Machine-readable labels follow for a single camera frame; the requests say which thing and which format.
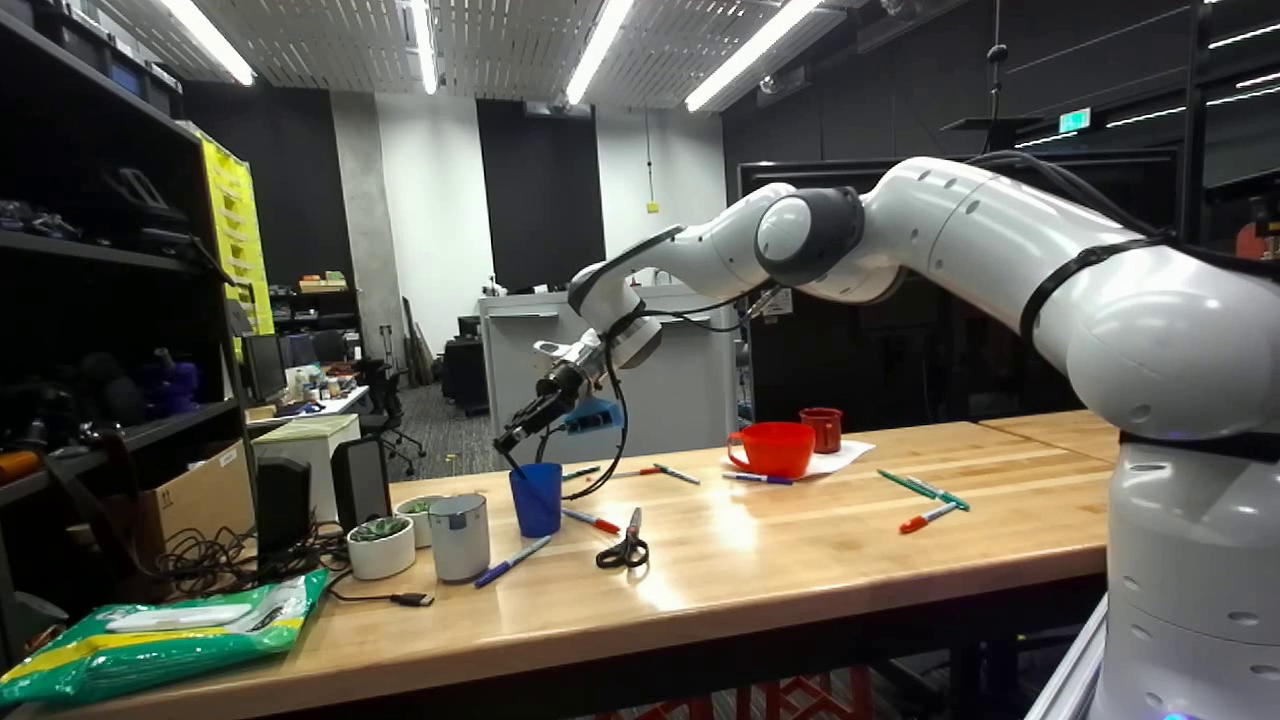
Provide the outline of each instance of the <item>white cabinet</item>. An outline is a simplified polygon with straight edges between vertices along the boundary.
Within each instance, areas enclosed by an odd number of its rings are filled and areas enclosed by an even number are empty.
[[[706,299],[685,286],[646,286],[648,307],[699,307]],[[674,450],[725,445],[749,398],[740,366],[740,330],[733,307],[696,312],[692,319],[665,319],[661,348],[625,366],[621,383],[634,409],[630,450]],[[536,340],[567,342],[583,330],[563,290],[545,295],[490,295],[479,299],[490,416],[502,433],[512,410],[536,395],[536,381],[552,366],[531,350]],[[617,426],[555,436],[550,459],[601,459],[612,454]],[[536,440],[516,446],[516,459],[531,459]]]

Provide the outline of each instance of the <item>box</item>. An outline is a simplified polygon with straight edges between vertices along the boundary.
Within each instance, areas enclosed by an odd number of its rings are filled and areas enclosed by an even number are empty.
[[[253,533],[253,521],[249,454],[244,440],[235,440],[169,483],[142,493],[134,541],[142,558],[158,564],[164,554],[164,541],[185,527],[211,541],[220,527],[244,536]]]

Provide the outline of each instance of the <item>white wall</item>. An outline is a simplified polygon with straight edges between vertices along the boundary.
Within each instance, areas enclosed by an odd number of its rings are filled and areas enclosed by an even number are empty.
[[[722,116],[601,107],[596,156],[607,255],[665,226],[706,225],[725,212]]]
[[[476,100],[377,97],[377,116],[398,278],[442,355],[492,277]]]
[[[456,335],[492,277],[476,100],[377,97],[398,278],[427,348]],[[725,207],[725,141],[715,116],[596,113],[604,253],[625,253],[674,225]]]

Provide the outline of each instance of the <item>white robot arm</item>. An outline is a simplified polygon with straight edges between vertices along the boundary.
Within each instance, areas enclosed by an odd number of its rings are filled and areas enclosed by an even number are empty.
[[[766,278],[869,303],[912,269],[1018,329],[1133,436],[1113,478],[1113,613],[1094,716],[1280,708],[1275,278],[952,159],[903,159],[869,195],[768,182],[707,225],[583,269],[567,303],[594,330],[563,355],[567,383],[545,383],[509,445],[567,410],[607,360],[639,365],[658,348],[661,323],[630,286],[639,269],[712,303]]]

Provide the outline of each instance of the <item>yellow sign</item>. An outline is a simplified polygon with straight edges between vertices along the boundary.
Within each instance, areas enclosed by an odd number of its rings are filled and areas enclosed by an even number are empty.
[[[244,307],[253,335],[275,335],[268,261],[257,226],[253,171],[240,156],[215,141],[199,141],[208,216],[215,236],[215,261],[233,277],[228,299]]]

